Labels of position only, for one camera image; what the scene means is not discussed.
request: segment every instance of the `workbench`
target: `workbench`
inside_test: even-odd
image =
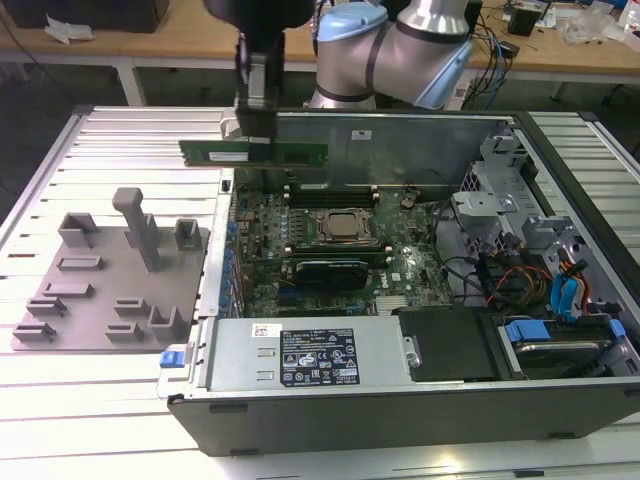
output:
[[[521,47],[509,71],[514,80],[639,84],[640,54],[626,45],[610,40],[600,44],[568,46],[555,30],[534,29],[531,37],[505,34],[506,23],[493,18],[492,8],[502,0],[487,0],[484,15],[500,40]],[[14,28],[18,40],[43,64],[103,65],[118,71],[127,101],[131,106],[146,104],[138,67],[235,68],[237,31],[213,18],[202,0],[173,0],[167,17],[155,33],[96,31],[96,39],[64,45],[43,30]],[[309,25],[288,30],[287,71],[313,72],[316,60]],[[465,76],[472,80],[488,62],[482,42],[474,40],[474,53]],[[28,63],[11,37],[0,27],[0,62]]]
[[[220,139],[222,116],[219,108],[78,111],[0,227],[3,478],[513,478],[523,469],[553,478],[637,478],[640,415],[577,440],[209,458],[156,397],[159,355],[12,352],[11,332],[60,245],[57,228],[66,212],[91,213],[97,225],[124,226],[111,198],[129,185],[142,189],[142,207],[155,214],[158,226],[172,226],[178,217],[212,226],[220,172],[186,169],[178,140]],[[640,238],[640,175],[630,157],[600,124],[578,114],[533,118],[640,258],[640,250],[633,251]],[[562,212],[564,200],[553,182],[538,183]],[[628,205],[627,211],[620,213],[619,205]]]

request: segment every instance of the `robotic arm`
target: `robotic arm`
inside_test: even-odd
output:
[[[211,15],[239,30],[236,115],[249,138],[249,157],[269,156],[284,71],[284,29],[304,25],[314,0],[204,0]]]
[[[284,71],[285,28],[306,23],[315,0],[204,0],[240,32],[236,114],[252,161],[269,157]],[[371,108],[380,92],[440,108],[471,55],[467,0],[412,0],[395,23],[384,7],[340,4],[319,28],[317,108]]]
[[[383,7],[341,4],[320,22],[314,108],[373,108],[383,93],[442,108],[471,56],[467,0],[412,0],[395,23]]]

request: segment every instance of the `wooden table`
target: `wooden table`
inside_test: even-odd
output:
[[[640,54],[610,40],[601,45],[568,46],[554,30],[534,30],[531,37],[506,34],[506,23],[492,18],[492,7],[502,0],[487,0],[483,9],[487,23],[500,40],[521,47],[509,78],[557,82],[640,83]],[[173,0],[169,13],[155,33],[95,32],[90,42],[64,45],[42,30],[13,28],[17,39],[38,62],[52,64],[106,65],[118,70],[130,105],[144,105],[137,67],[234,68],[237,32],[213,18],[202,0]],[[467,79],[484,70],[486,47],[474,40]],[[0,61],[30,62],[0,26]],[[315,71],[308,25],[287,31],[287,71]]]

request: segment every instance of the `motherboard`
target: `motherboard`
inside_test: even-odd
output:
[[[451,304],[430,205],[404,189],[365,197],[371,202],[239,191],[243,316],[389,315]]]

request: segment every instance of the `table leg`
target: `table leg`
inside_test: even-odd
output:
[[[561,100],[562,95],[564,95],[564,91],[567,89],[569,82],[560,82],[556,84],[556,87],[553,89],[553,93],[551,94],[551,100],[554,102],[559,102]]]
[[[124,95],[127,97],[127,103],[131,107],[143,107],[147,104],[147,100],[144,97],[144,90],[142,89],[142,83],[138,76],[136,67],[132,65],[117,65],[118,76],[120,77],[120,83],[124,90]]]
[[[471,82],[473,82],[476,78],[475,70],[465,70],[456,83],[456,86],[453,89],[453,93],[451,97],[447,101],[444,106],[445,110],[454,110],[459,111],[462,110],[462,104],[464,103],[464,99],[467,96],[467,92],[469,91],[469,87],[471,86]]]

